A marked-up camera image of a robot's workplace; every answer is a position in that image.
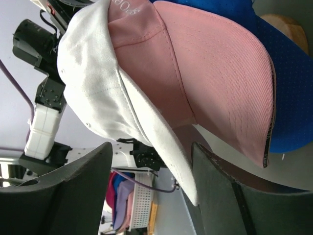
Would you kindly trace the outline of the white baseball cap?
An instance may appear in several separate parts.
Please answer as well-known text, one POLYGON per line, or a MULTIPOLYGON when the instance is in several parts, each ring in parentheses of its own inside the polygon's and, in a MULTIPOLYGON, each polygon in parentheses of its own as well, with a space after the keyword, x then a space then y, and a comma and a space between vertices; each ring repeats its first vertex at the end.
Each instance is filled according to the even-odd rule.
POLYGON ((198 193, 191 164, 173 129, 118 64, 108 30, 108 0, 79 10, 58 46, 57 69, 67 104, 95 134, 135 138, 153 147, 193 205, 198 193))

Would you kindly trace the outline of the pink baseball cap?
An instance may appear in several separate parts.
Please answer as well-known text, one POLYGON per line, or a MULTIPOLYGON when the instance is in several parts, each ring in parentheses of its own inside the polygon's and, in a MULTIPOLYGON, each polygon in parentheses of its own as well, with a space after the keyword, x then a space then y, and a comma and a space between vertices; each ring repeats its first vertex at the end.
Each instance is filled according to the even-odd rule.
POLYGON ((108 28, 120 67, 176 128, 198 124, 268 165, 275 73, 236 22, 158 0, 113 0, 108 28))

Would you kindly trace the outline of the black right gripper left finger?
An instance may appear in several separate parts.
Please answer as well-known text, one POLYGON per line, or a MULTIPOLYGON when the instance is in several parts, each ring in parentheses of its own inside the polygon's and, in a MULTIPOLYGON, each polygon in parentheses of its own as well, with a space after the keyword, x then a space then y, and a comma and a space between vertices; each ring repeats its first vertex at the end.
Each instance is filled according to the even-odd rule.
POLYGON ((0 189, 2 235, 96 235, 112 165, 106 142, 19 186, 0 189))

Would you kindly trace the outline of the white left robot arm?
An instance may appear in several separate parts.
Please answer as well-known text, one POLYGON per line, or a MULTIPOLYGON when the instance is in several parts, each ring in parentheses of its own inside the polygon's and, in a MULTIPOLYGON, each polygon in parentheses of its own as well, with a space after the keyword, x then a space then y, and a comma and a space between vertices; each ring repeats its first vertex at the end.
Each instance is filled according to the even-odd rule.
MULTIPOLYGON (((74 160, 70 146, 55 142, 67 105, 64 83, 56 70, 59 38, 31 20, 23 20, 13 36, 13 54, 46 75, 38 86, 30 121, 30 134, 20 165, 37 175, 49 173, 74 160)), ((164 166, 152 147, 135 139, 119 139, 113 144, 112 166, 129 172, 158 171, 164 166)))

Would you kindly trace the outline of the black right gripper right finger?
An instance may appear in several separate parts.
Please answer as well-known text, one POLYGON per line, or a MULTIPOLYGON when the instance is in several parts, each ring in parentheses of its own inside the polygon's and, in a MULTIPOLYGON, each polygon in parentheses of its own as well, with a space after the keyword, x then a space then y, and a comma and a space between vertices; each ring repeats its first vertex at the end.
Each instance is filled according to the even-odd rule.
POLYGON ((253 175, 192 144, 192 167, 207 235, 311 235, 313 193, 253 175))

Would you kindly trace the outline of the blue baseball cap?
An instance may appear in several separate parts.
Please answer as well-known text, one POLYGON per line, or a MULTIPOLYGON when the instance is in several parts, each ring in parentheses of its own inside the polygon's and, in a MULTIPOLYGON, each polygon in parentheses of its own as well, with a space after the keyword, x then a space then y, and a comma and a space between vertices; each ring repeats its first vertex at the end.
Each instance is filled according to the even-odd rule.
POLYGON ((178 4, 229 18, 263 43, 276 71, 276 120, 270 151, 284 153, 313 140, 313 60, 255 14, 250 0, 178 0, 178 4))

